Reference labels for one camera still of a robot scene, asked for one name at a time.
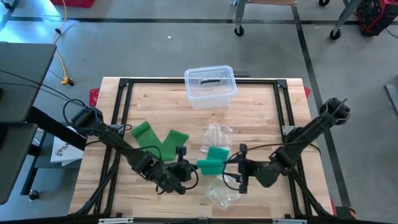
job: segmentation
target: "clear plastic container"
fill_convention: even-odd
[[[192,68],[184,76],[187,97],[195,110],[228,106],[238,92],[228,65]]]

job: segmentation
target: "wooden table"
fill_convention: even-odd
[[[106,123],[111,121],[118,83],[119,78],[103,78],[97,108],[103,112]],[[295,123],[304,126],[311,117],[302,80],[287,79],[287,84]],[[121,116],[122,109],[119,112],[119,123]],[[144,121],[150,123],[161,141],[166,138],[170,129],[189,134],[190,138],[185,144],[188,149],[185,158],[192,163],[206,157],[199,148],[208,125],[214,122],[233,128],[231,153],[238,150],[239,143],[253,147],[282,141],[274,89],[270,85],[238,84],[238,94],[229,107],[192,110],[185,95],[184,84],[135,83],[127,124],[131,124],[134,128]],[[124,138],[132,146],[138,147],[130,134],[127,133]],[[248,158],[268,160],[269,154],[276,148],[265,147],[251,151],[248,153]],[[105,146],[101,143],[91,144],[85,149],[70,206],[71,212],[81,208],[97,187],[104,151]],[[308,147],[302,154],[302,160],[309,189],[331,213],[330,197],[319,152]],[[237,172],[233,166],[228,170]],[[200,174],[199,178],[198,186],[188,190],[185,195],[177,193],[157,195],[155,184],[146,182],[135,174],[127,160],[122,157],[112,214],[123,212],[124,217],[156,218],[283,218],[285,214],[294,214],[289,181],[286,177],[280,176],[268,189],[262,187],[255,178],[251,178],[248,194],[242,195],[227,211],[213,205],[205,196],[205,191],[214,177],[204,177]],[[187,182],[186,186],[192,185],[192,182]],[[297,190],[300,208],[304,211],[302,194],[298,187]],[[104,192],[102,209],[106,203],[108,190]]]

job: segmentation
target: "green cloth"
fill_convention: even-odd
[[[207,158],[197,161],[202,175],[220,175],[223,173],[224,162],[228,159],[229,151],[211,146]]]
[[[138,142],[139,147],[157,146],[162,153],[163,161],[175,160],[177,156],[175,148],[177,146],[184,145],[189,138],[189,135],[180,133],[172,129],[170,130],[169,134],[162,144],[147,121],[134,128],[130,133]],[[148,148],[145,150],[159,157],[159,152],[157,149]]]

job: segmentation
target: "black desk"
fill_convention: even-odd
[[[56,46],[53,44],[0,43],[0,69],[42,83],[55,49]],[[0,98],[0,125],[7,129],[4,144],[0,149],[0,204],[7,202],[26,154],[35,156],[35,159],[21,195],[27,195],[32,187],[37,172],[38,156],[48,154],[42,151],[45,138],[42,138],[40,146],[32,144],[37,127],[45,131],[44,136],[48,132],[81,150],[84,150],[86,144],[85,138],[33,106],[39,92],[37,88],[4,83],[41,86],[0,72],[0,87],[3,89]]]

